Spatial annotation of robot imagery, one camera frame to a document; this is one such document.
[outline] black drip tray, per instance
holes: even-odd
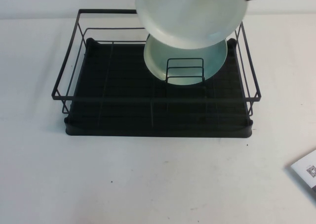
[[[87,50],[75,97],[111,98],[107,102],[74,101],[65,119],[71,135],[249,137],[252,120],[244,99],[236,61],[236,41],[212,78],[193,86],[174,86],[155,78],[144,62],[144,44],[100,44]],[[131,98],[130,102],[122,98]],[[151,102],[151,98],[164,98]],[[175,103],[177,98],[187,101]],[[215,98],[216,102],[191,102]]]

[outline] dish rack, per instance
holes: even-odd
[[[191,86],[167,83],[168,65],[165,81],[150,73],[143,57],[147,36],[135,10],[79,10],[52,92],[67,115],[67,134],[251,136],[261,93],[243,23],[227,40],[220,71],[205,80],[200,58],[194,67],[201,68],[201,83]]]

